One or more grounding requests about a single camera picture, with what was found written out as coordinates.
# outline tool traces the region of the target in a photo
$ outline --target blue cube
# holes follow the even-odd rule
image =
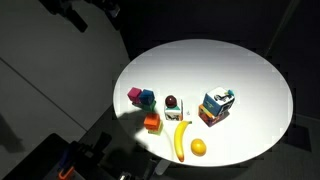
[[[143,105],[150,106],[154,101],[153,91],[144,89],[142,93],[139,95],[139,100]]]
[[[231,108],[234,100],[233,94],[228,94],[227,90],[217,87],[206,93],[203,106],[214,116],[219,116]]]

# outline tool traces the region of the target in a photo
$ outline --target white round table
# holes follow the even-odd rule
[[[208,127],[198,116],[198,106],[218,86],[232,89],[235,102],[229,116]],[[160,136],[136,130],[144,117],[135,114],[140,109],[127,96],[132,87],[154,92],[164,124]],[[193,122],[183,137],[183,163],[173,145],[179,121],[166,120],[163,112],[168,95],[183,100],[184,120]],[[213,40],[176,41],[143,53],[123,70],[113,98],[120,124],[132,138],[163,159],[190,166],[232,165],[262,154],[284,135],[293,111],[291,91],[274,66],[247,49]],[[206,143],[202,157],[191,152],[195,138]]]

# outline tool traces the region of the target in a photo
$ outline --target banana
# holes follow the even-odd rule
[[[181,121],[174,132],[174,149],[180,162],[184,161],[184,152],[182,145],[183,134],[187,126],[191,123],[192,121]]]

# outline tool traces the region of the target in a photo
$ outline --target orange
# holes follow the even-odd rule
[[[191,151],[196,156],[203,156],[206,154],[207,146],[201,139],[194,139],[191,142]]]

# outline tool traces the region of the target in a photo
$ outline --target pink cube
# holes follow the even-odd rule
[[[139,95],[141,94],[142,90],[139,88],[131,88],[131,90],[128,93],[128,97],[130,99],[130,101],[132,101],[135,104],[139,104],[140,100],[139,100]]]

